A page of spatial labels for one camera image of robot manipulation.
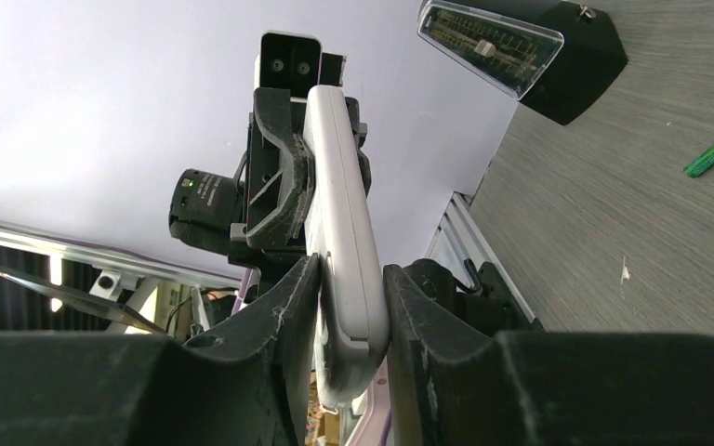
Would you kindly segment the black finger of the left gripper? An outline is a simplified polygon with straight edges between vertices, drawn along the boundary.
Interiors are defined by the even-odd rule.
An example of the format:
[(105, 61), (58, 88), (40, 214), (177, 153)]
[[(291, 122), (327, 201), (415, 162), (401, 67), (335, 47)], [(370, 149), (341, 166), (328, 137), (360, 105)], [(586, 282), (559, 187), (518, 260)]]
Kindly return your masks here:
[(315, 183), (302, 139), (305, 111), (288, 90), (254, 91), (245, 212), (246, 242), (254, 249), (285, 249), (302, 232)]

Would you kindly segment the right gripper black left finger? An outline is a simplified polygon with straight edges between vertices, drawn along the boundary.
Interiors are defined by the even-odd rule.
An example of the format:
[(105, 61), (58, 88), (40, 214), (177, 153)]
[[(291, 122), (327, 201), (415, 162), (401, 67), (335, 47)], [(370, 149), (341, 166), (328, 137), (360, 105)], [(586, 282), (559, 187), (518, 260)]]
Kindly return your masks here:
[(180, 343), (166, 335), (0, 333), (0, 445), (300, 445), (321, 273)]

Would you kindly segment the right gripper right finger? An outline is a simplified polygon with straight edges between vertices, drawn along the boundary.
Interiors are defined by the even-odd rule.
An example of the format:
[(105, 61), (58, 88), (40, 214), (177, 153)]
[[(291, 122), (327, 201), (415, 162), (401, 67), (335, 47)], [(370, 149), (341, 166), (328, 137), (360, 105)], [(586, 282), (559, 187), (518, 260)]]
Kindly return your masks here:
[(714, 336), (498, 331), (436, 263), (388, 265), (399, 445), (714, 445)]

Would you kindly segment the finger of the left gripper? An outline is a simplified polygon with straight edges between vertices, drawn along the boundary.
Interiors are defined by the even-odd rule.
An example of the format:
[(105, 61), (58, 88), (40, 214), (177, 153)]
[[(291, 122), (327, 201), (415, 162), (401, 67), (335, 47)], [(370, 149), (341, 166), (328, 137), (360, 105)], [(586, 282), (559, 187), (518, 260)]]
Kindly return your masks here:
[(358, 165), (364, 186), (365, 194), (368, 194), (372, 184), (370, 161), (363, 152), (363, 146), (367, 137), (367, 123), (363, 123), (360, 118), (360, 104), (356, 98), (345, 97), (347, 111), (350, 119), (351, 132), (354, 137)]

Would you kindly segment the white grey remote control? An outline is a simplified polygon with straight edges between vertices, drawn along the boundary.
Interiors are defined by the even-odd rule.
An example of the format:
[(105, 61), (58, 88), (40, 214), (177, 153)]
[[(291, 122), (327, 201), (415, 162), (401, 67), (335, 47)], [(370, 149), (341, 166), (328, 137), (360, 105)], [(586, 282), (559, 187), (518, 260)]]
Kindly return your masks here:
[(342, 90), (310, 90), (303, 141), (315, 187), (306, 250), (322, 276), (314, 362), (320, 403), (348, 406), (370, 386), (390, 344), (390, 316), (355, 137)]

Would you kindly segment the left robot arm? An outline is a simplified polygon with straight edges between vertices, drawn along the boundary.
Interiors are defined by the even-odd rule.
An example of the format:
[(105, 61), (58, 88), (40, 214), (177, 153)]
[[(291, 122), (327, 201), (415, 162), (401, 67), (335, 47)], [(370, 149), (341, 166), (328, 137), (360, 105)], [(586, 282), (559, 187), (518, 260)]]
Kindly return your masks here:
[(338, 87), (317, 85), (303, 100), (258, 88), (236, 172), (183, 172), (171, 236), (256, 271), (267, 288), (308, 256), (349, 284), (377, 273), (366, 133), (359, 100)]

